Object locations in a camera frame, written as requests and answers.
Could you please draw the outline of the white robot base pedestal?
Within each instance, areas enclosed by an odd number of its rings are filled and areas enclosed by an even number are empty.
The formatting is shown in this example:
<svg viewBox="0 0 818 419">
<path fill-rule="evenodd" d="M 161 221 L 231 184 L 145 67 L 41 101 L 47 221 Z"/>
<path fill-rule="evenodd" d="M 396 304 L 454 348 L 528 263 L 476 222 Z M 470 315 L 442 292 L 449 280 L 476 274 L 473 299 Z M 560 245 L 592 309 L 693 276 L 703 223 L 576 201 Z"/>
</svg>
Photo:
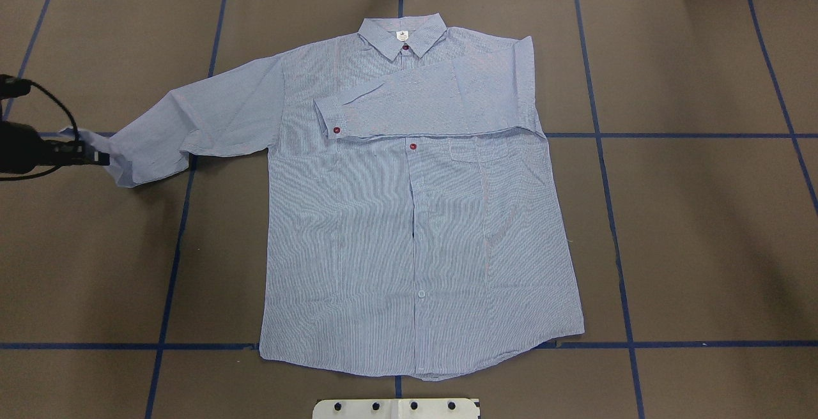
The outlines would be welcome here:
<svg viewBox="0 0 818 419">
<path fill-rule="evenodd" d="M 325 399 L 313 418 L 481 418 L 478 399 Z"/>
</svg>

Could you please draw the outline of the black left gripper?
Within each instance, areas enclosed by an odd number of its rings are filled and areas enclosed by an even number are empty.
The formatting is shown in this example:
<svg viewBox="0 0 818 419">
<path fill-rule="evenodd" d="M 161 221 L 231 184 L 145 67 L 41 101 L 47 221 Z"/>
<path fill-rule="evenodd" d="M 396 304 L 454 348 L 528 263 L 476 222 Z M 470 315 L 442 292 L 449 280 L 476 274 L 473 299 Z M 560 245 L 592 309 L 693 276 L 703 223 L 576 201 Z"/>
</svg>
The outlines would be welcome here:
<svg viewBox="0 0 818 419">
<path fill-rule="evenodd" d="M 84 141 L 47 141 L 29 125 L 1 122 L 1 172 L 28 175 L 41 166 L 110 165 L 110 154 Z"/>
</svg>

